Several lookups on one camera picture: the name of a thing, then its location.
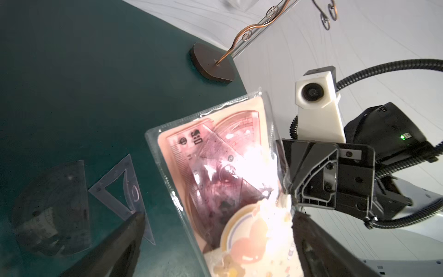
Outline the small pink ruler set pouch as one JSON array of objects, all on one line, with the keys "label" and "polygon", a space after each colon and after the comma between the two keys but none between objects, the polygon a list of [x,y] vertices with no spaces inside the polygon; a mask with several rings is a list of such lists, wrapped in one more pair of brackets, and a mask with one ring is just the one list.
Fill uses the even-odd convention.
[{"label": "small pink ruler set pouch", "polygon": [[301,277],[287,162],[256,91],[145,134],[207,277]]}]

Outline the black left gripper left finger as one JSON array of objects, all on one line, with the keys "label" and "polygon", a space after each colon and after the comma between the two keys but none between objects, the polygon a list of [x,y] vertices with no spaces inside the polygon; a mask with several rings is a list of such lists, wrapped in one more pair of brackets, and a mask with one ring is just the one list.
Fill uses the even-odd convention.
[{"label": "black left gripper left finger", "polygon": [[145,231],[145,215],[134,213],[62,277],[132,277]]}]

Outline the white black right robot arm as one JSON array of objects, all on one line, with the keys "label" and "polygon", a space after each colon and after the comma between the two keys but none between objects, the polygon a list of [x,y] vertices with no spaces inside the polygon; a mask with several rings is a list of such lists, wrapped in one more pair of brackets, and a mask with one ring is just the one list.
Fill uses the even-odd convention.
[{"label": "white black right robot arm", "polygon": [[285,191],[299,207],[361,220],[368,229],[405,229],[442,241],[443,198],[393,176],[435,162],[431,145],[393,103],[370,107],[343,125],[334,102],[305,102],[283,141],[289,165]]}]

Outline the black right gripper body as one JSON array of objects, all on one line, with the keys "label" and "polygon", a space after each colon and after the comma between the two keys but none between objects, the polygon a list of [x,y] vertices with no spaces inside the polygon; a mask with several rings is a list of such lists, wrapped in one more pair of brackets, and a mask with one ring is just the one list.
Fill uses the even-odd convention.
[{"label": "black right gripper body", "polygon": [[376,180],[375,152],[367,145],[282,141],[286,191],[299,207],[342,212],[367,221],[393,219],[413,205],[389,177]]}]

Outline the clear triangle set square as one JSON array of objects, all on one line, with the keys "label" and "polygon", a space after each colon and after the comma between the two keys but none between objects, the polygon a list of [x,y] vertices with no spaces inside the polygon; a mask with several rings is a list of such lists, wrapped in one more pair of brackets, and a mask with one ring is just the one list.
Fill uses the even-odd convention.
[{"label": "clear triangle set square", "polygon": [[[120,177],[123,177],[122,190],[126,203],[119,201],[107,190]],[[136,212],[144,214],[145,230],[143,238],[152,245],[156,245],[131,154],[127,154],[90,187],[88,192],[123,220],[129,219]]]}]

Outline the clear protractor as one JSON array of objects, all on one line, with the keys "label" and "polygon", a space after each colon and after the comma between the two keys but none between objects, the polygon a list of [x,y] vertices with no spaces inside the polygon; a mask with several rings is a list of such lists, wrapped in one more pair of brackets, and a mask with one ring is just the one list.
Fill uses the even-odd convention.
[{"label": "clear protractor", "polygon": [[20,247],[40,256],[70,256],[92,245],[83,160],[45,170],[16,199],[12,225]]}]

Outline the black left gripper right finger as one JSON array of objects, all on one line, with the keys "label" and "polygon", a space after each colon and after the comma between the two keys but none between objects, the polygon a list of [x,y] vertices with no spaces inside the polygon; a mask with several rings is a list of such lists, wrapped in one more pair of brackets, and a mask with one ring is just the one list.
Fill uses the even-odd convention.
[{"label": "black left gripper right finger", "polygon": [[292,228],[304,276],[378,276],[375,271],[323,230],[309,215],[296,211]]}]

